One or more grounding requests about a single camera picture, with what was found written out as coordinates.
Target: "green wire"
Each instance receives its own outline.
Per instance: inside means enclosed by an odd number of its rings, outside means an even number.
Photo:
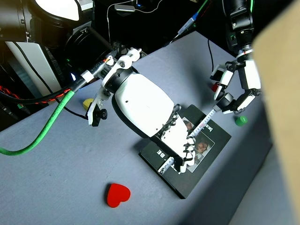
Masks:
[[[208,2],[208,0],[205,0],[205,2],[201,5],[200,9],[197,11],[197,13],[200,13],[202,8],[205,6],[205,4]]]
[[[250,12],[252,12],[253,4],[254,4],[254,0],[251,0],[251,2],[250,2]]]
[[[71,90],[66,93],[65,97],[62,99],[62,101],[56,107],[56,109],[52,113],[51,117],[45,124],[42,131],[39,133],[39,135],[36,137],[36,139],[30,145],[28,145],[27,147],[25,147],[21,150],[18,150],[18,151],[8,151],[8,150],[0,147],[0,153],[7,155],[7,156],[17,156],[17,155],[27,153],[30,150],[32,150],[34,147],[36,147],[41,142],[41,140],[43,140],[45,135],[48,133],[48,131],[52,127],[53,123],[57,119],[58,115],[60,114],[60,112],[63,110],[64,106],[68,103],[68,101],[71,99],[71,97],[73,95],[74,95],[74,92]]]

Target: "gray table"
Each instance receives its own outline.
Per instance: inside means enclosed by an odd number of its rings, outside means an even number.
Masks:
[[[211,43],[215,65],[233,60]],[[135,63],[139,72],[160,86],[175,103],[196,105],[208,113],[211,62],[207,39],[194,32]],[[100,82],[80,90],[68,107],[84,113],[82,102],[94,97]],[[236,75],[228,90],[242,93]],[[0,133],[0,146],[18,150],[40,132],[53,104]],[[263,103],[257,98],[243,113],[248,124],[238,127],[234,115],[214,121],[231,140],[188,199],[179,197],[138,156],[147,144],[117,117],[106,102],[108,119],[99,127],[63,111],[45,139],[31,152],[0,156],[1,225],[169,225],[227,224],[270,149]],[[112,209],[105,203],[107,185],[131,190],[128,202]]]

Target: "blurry beige foreground object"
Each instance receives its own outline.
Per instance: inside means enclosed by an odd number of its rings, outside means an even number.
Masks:
[[[270,127],[300,221],[300,1],[254,41]]]

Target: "green bottle cap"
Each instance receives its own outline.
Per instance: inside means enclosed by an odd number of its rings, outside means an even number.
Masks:
[[[235,124],[238,125],[239,127],[244,126],[246,123],[248,123],[248,119],[246,116],[240,116],[235,121]]]

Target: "red heart-shaped object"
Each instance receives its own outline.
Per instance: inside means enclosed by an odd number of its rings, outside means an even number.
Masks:
[[[130,198],[130,190],[121,184],[111,184],[107,196],[107,204],[116,208],[121,202],[126,202]]]

